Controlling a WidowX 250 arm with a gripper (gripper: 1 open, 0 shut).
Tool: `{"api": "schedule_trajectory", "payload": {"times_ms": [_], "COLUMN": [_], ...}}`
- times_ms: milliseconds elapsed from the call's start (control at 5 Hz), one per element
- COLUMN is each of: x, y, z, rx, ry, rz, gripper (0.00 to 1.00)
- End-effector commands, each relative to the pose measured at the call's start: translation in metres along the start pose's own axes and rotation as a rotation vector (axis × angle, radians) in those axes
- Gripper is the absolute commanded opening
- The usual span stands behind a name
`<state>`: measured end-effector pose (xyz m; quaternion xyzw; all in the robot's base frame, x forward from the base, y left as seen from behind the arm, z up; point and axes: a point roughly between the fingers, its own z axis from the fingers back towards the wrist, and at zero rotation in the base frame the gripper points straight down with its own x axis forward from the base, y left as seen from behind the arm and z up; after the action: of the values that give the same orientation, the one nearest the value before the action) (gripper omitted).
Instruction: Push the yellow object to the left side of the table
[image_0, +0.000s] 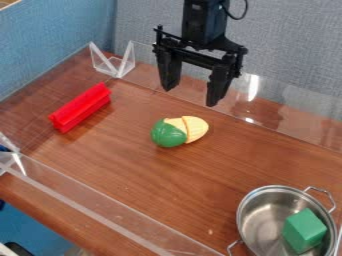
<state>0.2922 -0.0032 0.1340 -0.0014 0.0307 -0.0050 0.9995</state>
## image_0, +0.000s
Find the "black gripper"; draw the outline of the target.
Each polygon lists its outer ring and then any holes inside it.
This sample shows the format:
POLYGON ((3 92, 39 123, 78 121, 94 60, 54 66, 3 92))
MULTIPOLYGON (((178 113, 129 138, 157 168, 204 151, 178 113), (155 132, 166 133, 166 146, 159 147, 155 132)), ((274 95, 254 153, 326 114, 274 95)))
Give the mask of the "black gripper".
POLYGON ((154 53, 162 87, 170 91, 179 85, 182 65, 213 70, 208 83, 206 105, 214 107, 225 98, 234 77, 241 75, 244 56, 249 50, 226 37, 228 21, 246 17, 249 0, 240 17, 230 12, 230 0, 185 0, 181 35, 159 25, 154 31, 154 53))

